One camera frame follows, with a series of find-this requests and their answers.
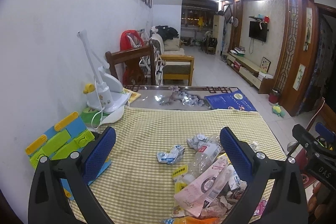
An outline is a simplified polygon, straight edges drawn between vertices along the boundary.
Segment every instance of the blue gripper pad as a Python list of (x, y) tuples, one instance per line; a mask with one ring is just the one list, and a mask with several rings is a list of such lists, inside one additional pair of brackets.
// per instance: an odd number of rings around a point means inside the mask
[(220, 143), (228, 158), (232, 162), (239, 178), (247, 183), (252, 182), (253, 166), (251, 160), (249, 159), (251, 158), (251, 155), (248, 157), (242, 149), (242, 147), (245, 150), (251, 149), (250, 146), (245, 142), (239, 141), (229, 127), (225, 127), (220, 131)]
[(327, 129), (323, 124), (318, 122), (315, 126), (315, 130), (319, 133), (328, 143), (335, 141), (335, 133)]
[(86, 184), (96, 179), (115, 142), (116, 132), (109, 128), (84, 163), (82, 177)]

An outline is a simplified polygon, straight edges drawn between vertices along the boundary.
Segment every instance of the pink package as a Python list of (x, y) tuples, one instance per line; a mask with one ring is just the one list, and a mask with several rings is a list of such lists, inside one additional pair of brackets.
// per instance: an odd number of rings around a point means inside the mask
[[(174, 198), (178, 204), (187, 212), (198, 217), (201, 214), (205, 203), (204, 201), (208, 200), (207, 197), (212, 193), (212, 190), (217, 188), (219, 185), (220, 188), (223, 183), (225, 185), (230, 178), (232, 172), (225, 172), (225, 170), (223, 170), (226, 169), (227, 164), (228, 158), (225, 156), (220, 157), (203, 174), (191, 182), (191, 184), (174, 195)], [(218, 180), (218, 182), (216, 182), (216, 179), (220, 173), (220, 181)]]

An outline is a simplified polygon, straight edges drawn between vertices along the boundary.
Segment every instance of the blue book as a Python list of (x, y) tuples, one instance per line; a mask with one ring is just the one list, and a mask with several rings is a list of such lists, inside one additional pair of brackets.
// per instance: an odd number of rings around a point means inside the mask
[(257, 111), (253, 104), (240, 90), (232, 93), (221, 93), (204, 96), (212, 109), (237, 109)]

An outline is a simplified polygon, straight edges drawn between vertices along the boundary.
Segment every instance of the yellow gingham cloth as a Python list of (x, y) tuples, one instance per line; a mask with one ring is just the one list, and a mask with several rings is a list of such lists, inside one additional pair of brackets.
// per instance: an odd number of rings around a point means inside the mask
[[(170, 218), (174, 204), (172, 171), (192, 161), (195, 151), (186, 138), (196, 134), (219, 134), (230, 127), (241, 141), (256, 141), (269, 158), (286, 158), (273, 133), (257, 112), (238, 110), (180, 111), (125, 108), (124, 116), (112, 126), (117, 141), (111, 150), (112, 164), (90, 188), (115, 224), (158, 224)], [(182, 161), (171, 166), (159, 164), (156, 153), (173, 145), (185, 147)], [(264, 196), (268, 199), (273, 181)], [(85, 221), (76, 202), (76, 218)]]

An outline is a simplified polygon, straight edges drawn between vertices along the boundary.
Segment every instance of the metal screw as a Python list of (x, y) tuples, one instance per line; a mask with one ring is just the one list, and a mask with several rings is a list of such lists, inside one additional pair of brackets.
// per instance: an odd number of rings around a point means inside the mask
[(263, 160), (265, 157), (266, 157), (266, 156), (265, 156), (265, 154), (264, 154), (263, 152), (258, 152), (258, 153), (257, 153), (257, 158)]
[(70, 158), (72, 158), (72, 159), (76, 159), (76, 158), (78, 158), (78, 157), (79, 157), (79, 153), (78, 153), (77, 151), (72, 152), (72, 153), (70, 154)]
[(47, 157), (46, 156), (43, 156), (42, 158), (40, 158), (40, 162), (41, 163), (44, 163), (44, 162), (46, 162), (47, 161)]
[(289, 157), (289, 158), (288, 158), (288, 161), (289, 161), (291, 164), (294, 164), (294, 163), (295, 163), (295, 159), (292, 158), (292, 157)]

